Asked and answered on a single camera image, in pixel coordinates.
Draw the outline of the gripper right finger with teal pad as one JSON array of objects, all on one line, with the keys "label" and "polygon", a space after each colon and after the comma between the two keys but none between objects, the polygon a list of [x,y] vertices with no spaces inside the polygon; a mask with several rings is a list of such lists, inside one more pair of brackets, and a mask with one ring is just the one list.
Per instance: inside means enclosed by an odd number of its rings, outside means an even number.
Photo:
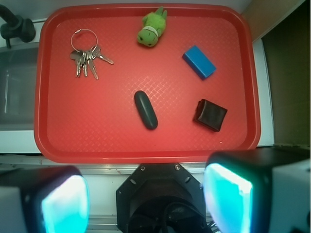
[{"label": "gripper right finger with teal pad", "polygon": [[223,233],[308,233],[310,150],[215,152],[207,161],[203,192],[207,210]]}]

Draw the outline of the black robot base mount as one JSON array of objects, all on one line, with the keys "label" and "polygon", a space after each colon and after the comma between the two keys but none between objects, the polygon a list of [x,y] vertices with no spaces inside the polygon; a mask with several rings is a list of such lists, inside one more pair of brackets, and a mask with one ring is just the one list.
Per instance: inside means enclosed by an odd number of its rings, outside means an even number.
[{"label": "black robot base mount", "polygon": [[116,190],[123,233],[210,233],[201,183],[180,164],[141,164]]}]

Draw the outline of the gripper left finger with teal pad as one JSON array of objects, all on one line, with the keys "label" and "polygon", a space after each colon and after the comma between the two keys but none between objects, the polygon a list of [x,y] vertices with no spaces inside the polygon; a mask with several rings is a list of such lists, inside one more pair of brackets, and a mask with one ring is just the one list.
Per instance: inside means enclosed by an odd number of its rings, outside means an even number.
[{"label": "gripper left finger with teal pad", "polygon": [[74,166],[0,173],[2,233],[84,233],[89,208],[87,181]]}]

